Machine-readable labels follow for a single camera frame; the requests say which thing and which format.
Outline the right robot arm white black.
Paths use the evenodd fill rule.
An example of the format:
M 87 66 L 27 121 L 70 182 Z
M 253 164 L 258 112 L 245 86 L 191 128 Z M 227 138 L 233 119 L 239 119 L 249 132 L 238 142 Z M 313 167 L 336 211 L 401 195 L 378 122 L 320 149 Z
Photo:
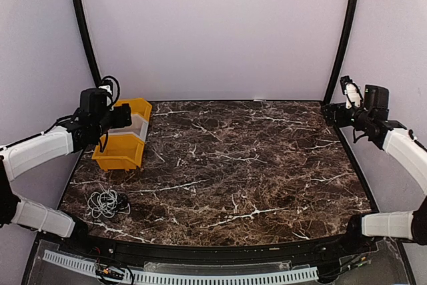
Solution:
M 426 192 L 426 147 L 412 129 L 396 120 L 389 120 L 389 90 L 366 85 L 361 91 L 348 76 L 340 79 L 344 103 L 330 103 L 322 107 L 328 125 L 351 127 L 362 134 L 353 142 L 367 138 L 379 150 L 393 157 Z M 350 218 L 340 247 L 347 254 L 355 254 L 366 238 L 400 238 L 418 245 L 426 245 L 426 201 L 417 210 L 376 214 L 358 214 Z

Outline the yellow bin front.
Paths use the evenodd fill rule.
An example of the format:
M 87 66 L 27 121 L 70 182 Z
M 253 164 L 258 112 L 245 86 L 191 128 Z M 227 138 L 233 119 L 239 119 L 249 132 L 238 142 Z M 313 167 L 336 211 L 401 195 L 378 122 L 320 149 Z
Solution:
M 132 134 L 103 135 L 91 159 L 103 171 L 134 170 L 141 167 L 145 143 Z

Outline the yellow bin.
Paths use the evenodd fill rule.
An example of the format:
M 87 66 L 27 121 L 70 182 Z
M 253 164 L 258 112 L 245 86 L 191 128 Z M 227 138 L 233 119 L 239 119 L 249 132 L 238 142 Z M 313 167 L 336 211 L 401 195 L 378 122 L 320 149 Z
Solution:
M 135 99 L 120 99 L 114 105 L 115 107 L 122 106 L 123 104 L 128 104 L 131 109 L 131 115 L 137 114 L 142 117 L 144 120 L 149 121 L 152 104 L 146 101 L 143 98 L 135 98 Z
M 103 135 L 91 159 L 103 171 L 134 170 L 141 167 L 145 143 L 132 134 Z

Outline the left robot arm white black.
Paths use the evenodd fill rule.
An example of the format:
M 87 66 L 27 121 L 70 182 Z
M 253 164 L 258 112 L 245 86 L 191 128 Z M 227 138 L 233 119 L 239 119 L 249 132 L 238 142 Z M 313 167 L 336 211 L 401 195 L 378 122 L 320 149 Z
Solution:
M 50 160 L 98 144 L 110 129 L 131 125 L 131 107 L 116 107 L 106 87 L 81 92 L 79 107 L 58 118 L 47 130 L 1 147 L 1 225 L 16 224 L 39 232 L 68 238 L 80 256 L 94 250 L 94 241 L 68 214 L 46 207 L 13 192 L 10 183 L 21 174 Z

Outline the white translucent bin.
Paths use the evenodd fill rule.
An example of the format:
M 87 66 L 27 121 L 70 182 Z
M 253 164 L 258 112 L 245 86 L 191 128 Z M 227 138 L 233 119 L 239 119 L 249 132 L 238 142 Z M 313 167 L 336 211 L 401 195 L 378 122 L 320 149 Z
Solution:
M 143 142 L 146 142 L 147 130 L 149 122 L 141 117 L 138 113 L 131 114 L 131 125 L 119 128 L 110 129 L 109 135 L 133 135 Z

